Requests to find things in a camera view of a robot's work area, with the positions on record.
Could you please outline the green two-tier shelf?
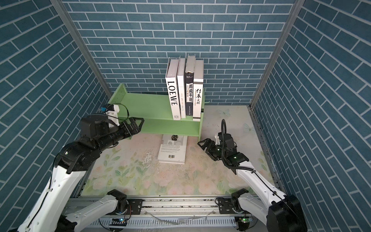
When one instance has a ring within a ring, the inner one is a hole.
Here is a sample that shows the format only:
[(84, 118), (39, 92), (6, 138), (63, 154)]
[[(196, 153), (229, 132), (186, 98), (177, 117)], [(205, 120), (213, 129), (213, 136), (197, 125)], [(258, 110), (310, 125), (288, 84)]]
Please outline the green two-tier shelf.
[(169, 97), (167, 95), (128, 93), (125, 85), (120, 84), (109, 104), (117, 104), (118, 117), (143, 118), (145, 120), (141, 132), (153, 134), (171, 134), (195, 136), (198, 141), (202, 134), (202, 121), (194, 121), (191, 116), (181, 120), (173, 120)]

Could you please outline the white book with barcode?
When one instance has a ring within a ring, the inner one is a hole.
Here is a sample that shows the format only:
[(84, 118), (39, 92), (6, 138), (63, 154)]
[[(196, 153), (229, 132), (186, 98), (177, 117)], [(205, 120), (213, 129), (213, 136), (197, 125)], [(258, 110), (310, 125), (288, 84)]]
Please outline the white book with barcode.
[(185, 164), (187, 136), (164, 134), (158, 153), (158, 162)]

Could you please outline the large white black-spine book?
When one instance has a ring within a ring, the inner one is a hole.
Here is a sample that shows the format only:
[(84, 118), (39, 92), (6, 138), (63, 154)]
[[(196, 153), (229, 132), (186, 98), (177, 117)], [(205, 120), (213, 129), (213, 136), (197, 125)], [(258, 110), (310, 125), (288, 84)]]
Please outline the large white black-spine book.
[(193, 120), (201, 120), (203, 102), (204, 61), (196, 60), (193, 82)]

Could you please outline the white Loewe Foundation Craft Prize book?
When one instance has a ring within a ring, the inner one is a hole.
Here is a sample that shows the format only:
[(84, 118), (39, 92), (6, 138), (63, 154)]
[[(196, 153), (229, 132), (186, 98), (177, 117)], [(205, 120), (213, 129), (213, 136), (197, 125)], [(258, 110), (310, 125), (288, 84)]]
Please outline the white Loewe Foundation Craft Prize book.
[(181, 120), (180, 100), (177, 84), (178, 67), (179, 59), (170, 59), (165, 76), (165, 83), (167, 86), (173, 120)]

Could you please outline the white La Dame aux camelias book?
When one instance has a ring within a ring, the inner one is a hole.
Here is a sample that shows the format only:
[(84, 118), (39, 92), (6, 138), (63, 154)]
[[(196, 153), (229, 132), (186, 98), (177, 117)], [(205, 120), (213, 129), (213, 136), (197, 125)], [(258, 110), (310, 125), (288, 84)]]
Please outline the white La Dame aux camelias book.
[(179, 58), (178, 72), (177, 72), (177, 84), (179, 93), (180, 113), (181, 118), (186, 118), (185, 111), (185, 58)]

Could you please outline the Chinese book with man portrait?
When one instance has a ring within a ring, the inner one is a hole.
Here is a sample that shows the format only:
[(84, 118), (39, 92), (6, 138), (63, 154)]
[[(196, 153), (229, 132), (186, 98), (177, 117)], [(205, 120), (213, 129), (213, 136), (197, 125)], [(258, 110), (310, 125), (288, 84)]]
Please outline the Chinese book with man portrait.
[(185, 68), (185, 113), (187, 116), (193, 115), (193, 84), (195, 72), (196, 56), (189, 55), (186, 60)]

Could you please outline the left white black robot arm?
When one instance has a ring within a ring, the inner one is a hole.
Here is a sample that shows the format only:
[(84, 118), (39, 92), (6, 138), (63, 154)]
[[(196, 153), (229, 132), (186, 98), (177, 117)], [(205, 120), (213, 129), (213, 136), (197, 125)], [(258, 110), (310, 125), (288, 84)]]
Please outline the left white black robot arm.
[(115, 123), (107, 115), (89, 115), (81, 119), (79, 140), (65, 145), (53, 162), (53, 172), (37, 203), (17, 232), (80, 232), (100, 217), (127, 213), (127, 196), (113, 189), (91, 205), (62, 215), (72, 192), (103, 151), (119, 141), (138, 134), (143, 118), (131, 117)]

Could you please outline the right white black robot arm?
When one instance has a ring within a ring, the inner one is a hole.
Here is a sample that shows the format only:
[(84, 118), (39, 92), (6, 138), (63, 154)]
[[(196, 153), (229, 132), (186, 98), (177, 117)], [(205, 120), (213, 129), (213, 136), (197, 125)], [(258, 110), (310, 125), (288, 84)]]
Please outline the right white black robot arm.
[(246, 189), (232, 194), (233, 208), (247, 211), (264, 223), (269, 232), (306, 232), (304, 213), (298, 198), (280, 191), (265, 179), (249, 161), (238, 152), (229, 133), (219, 133), (215, 140), (205, 139), (198, 146), (214, 161), (222, 161), (235, 175), (245, 181), (257, 197)]

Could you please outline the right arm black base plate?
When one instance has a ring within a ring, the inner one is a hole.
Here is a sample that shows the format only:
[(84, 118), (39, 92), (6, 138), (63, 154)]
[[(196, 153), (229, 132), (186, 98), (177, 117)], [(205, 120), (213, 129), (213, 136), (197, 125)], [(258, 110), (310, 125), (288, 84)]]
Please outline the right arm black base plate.
[(217, 197), (215, 203), (219, 209), (220, 214), (234, 214), (231, 198)]

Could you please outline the aluminium mounting rail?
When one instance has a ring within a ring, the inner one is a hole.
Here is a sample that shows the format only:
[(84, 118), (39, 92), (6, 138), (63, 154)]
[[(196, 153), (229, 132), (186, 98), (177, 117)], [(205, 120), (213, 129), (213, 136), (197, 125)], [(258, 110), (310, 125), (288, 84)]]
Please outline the aluminium mounting rail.
[[(219, 216), (219, 209), (215, 203), (217, 197), (129, 197), (128, 199), (143, 199), (142, 210), (139, 216), (153, 214), (155, 216), (199, 216), (211, 213)], [(234, 214), (249, 214), (254, 216), (267, 213), (268, 208), (256, 195), (245, 195), (241, 200), (233, 200)]]

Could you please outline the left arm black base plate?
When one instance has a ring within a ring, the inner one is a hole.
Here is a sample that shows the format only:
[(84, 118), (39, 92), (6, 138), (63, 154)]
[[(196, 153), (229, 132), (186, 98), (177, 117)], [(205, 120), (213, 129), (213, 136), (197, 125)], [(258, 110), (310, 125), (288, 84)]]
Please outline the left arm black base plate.
[(143, 205), (143, 199), (127, 199), (128, 209), (131, 215), (140, 215)]

